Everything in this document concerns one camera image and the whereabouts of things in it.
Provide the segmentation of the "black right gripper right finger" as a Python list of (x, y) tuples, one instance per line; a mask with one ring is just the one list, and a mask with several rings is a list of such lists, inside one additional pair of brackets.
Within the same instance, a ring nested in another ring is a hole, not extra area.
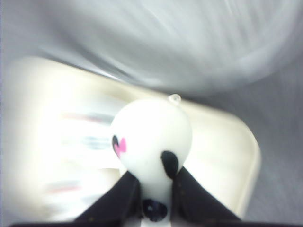
[(173, 227), (233, 227), (239, 218), (219, 202), (184, 167), (173, 182)]

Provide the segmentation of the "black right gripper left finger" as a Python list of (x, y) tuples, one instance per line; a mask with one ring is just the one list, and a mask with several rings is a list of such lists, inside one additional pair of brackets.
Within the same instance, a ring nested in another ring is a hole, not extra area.
[(74, 227), (139, 227), (142, 220), (139, 181), (126, 172), (74, 221)]

